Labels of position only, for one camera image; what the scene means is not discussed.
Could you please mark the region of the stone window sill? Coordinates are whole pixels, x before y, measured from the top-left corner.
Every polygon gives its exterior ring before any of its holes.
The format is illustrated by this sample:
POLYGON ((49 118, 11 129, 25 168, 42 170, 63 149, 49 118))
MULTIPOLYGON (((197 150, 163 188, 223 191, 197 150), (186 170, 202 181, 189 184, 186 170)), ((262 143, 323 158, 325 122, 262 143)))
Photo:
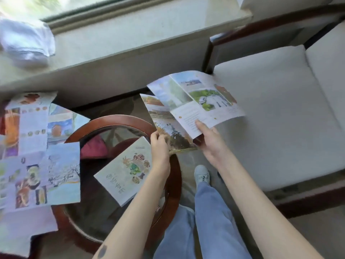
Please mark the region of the stone window sill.
POLYGON ((49 65, 25 70, 0 52, 0 92, 42 74, 64 70, 106 56, 118 55, 159 42, 241 26, 253 17, 237 0, 157 0, 109 12, 62 27, 52 27, 56 54, 49 65))

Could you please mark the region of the person's right hand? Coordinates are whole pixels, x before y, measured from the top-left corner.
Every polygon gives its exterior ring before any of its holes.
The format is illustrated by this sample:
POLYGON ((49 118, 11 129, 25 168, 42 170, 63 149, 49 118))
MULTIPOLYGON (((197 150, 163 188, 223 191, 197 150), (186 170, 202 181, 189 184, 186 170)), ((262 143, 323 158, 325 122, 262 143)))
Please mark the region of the person's right hand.
POLYGON ((215 127, 211 129, 213 130, 211 135, 204 136, 201 133, 193 142, 202 150, 209 163, 217 170, 221 170, 230 150, 218 130, 215 127))

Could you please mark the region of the white illustrated cover book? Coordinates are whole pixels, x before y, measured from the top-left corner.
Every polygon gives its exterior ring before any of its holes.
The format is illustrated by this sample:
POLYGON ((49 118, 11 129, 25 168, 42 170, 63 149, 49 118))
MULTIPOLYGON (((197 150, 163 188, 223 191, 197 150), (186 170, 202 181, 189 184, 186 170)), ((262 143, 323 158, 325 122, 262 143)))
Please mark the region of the white illustrated cover book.
POLYGON ((140 190, 151 168, 151 145, 142 136, 97 172, 94 178, 123 207, 140 190))

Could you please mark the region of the white folded cloth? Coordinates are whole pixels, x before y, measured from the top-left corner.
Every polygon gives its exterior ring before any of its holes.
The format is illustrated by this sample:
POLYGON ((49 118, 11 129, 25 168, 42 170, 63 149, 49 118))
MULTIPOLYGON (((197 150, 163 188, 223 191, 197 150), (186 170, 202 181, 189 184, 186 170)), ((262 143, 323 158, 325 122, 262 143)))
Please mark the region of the white folded cloth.
POLYGON ((0 17, 0 45, 14 65, 26 69, 47 67, 56 52, 54 35, 40 20, 0 17))

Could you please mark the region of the person's right forearm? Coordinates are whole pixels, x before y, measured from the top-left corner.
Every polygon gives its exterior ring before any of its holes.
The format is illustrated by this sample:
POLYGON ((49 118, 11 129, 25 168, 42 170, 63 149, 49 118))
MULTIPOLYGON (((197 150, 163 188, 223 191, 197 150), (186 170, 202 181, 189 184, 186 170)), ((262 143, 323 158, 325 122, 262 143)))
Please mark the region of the person's right forearm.
POLYGON ((264 259, 324 259, 233 155, 215 162, 264 259))

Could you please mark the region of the page with blue drawing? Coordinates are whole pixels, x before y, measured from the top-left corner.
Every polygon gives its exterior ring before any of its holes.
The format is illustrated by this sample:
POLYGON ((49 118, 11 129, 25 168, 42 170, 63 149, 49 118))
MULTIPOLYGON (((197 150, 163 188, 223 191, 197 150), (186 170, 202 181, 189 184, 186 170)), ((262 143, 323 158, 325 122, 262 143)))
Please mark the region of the page with blue drawing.
POLYGON ((52 103, 49 108, 47 148, 64 143, 71 134, 89 121, 90 118, 52 103))

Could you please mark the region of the white back cushion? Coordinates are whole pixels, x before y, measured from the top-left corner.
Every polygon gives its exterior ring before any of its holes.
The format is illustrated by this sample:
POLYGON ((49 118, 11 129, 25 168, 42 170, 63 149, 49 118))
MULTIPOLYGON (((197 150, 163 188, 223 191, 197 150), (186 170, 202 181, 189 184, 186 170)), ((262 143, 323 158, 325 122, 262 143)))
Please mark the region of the white back cushion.
POLYGON ((310 68, 345 133, 345 21, 306 50, 310 68))

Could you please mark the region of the page with orange pictures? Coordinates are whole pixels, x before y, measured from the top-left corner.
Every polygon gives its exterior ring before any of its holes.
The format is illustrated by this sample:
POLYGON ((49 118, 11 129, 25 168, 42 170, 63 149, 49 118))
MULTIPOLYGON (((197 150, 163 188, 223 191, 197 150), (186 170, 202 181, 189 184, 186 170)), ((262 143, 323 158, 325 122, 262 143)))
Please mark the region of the page with orange pictures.
POLYGON ((0 160, 42 153, 47 149, 49 108, 57 92, 26 92, 5 107, 5 135, 0 160))

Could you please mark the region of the person's left hand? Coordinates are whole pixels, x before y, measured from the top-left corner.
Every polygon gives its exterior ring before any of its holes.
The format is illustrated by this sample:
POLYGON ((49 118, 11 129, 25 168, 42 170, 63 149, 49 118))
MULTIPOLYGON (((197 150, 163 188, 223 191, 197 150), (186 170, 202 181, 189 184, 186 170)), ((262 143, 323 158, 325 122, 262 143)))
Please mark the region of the person's left hand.
POLYGON ((159 148, 159 133, 155 131, 151 134, 151 155, 152 155, 152 171, 167 179, 170 175, 170 155, 169 149, 159 148))

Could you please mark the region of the white seat cushion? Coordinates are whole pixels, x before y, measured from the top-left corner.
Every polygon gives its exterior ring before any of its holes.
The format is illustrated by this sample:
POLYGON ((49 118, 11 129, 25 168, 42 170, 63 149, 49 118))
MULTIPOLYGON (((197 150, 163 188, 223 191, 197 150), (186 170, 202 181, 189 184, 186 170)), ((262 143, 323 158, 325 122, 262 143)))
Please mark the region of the white seat cushion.
POLYGON ((262 190, 345 168, 345 134, 303 45, 218 64, 213 77, 245 112, 217 129, 262 190))

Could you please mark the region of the picture booklet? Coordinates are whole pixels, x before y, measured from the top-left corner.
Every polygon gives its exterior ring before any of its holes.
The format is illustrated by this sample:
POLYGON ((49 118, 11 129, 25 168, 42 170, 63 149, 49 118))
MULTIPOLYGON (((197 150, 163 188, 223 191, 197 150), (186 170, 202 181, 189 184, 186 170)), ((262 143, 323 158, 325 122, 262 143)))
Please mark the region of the picture booklet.
POLYGON ((196 149, 194 139, 201 132, 195 120, 212 128, 245 116, 231 93, 212 75, 200 71, 170 74, 147 87, 153 95, 140 97, 159 134, 167 137, 170 154, 196 149))

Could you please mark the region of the pink object under glass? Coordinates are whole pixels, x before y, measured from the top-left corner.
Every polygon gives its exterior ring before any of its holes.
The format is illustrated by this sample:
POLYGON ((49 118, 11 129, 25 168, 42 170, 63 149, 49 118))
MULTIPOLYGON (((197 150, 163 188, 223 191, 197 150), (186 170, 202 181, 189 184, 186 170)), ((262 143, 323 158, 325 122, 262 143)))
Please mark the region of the pink object under glass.
POLYGON ((105 159, 108 157, 108 148, 100 135, 95 135, 80 149, 80 159, 105 159))

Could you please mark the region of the window frame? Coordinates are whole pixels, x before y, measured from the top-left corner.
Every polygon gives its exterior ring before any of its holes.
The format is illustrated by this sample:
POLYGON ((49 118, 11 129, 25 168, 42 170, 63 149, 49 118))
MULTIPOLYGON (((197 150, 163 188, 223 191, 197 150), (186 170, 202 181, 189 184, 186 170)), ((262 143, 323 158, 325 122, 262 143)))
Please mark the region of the window frame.
POLYGON ((105 0, 52 15, 42 21, 48 24, 53 34, 61 34, 170 1, 174 0, 105 0))

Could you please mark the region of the open spread with snowy picture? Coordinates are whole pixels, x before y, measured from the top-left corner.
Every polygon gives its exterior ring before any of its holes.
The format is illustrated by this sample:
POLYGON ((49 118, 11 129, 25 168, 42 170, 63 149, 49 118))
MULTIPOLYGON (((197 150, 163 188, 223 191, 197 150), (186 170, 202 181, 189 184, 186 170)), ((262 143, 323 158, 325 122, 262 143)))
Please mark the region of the open spread with snowy picture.
POLYGON ((81 201, 80 143, 0 161, 0 211, 19 212, 81 201))

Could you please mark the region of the light blue jeans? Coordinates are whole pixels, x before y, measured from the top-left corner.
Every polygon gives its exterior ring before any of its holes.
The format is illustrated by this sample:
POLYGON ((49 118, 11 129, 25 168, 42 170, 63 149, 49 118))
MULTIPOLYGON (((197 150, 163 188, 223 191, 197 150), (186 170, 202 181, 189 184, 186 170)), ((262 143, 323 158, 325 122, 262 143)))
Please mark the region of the light blue jeans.
POLYGON ((178 208, 153 259, 196 259, 195 227, 203 259, 252 259, 231 210, 206 182, 197 185, 194 213, 178 208))

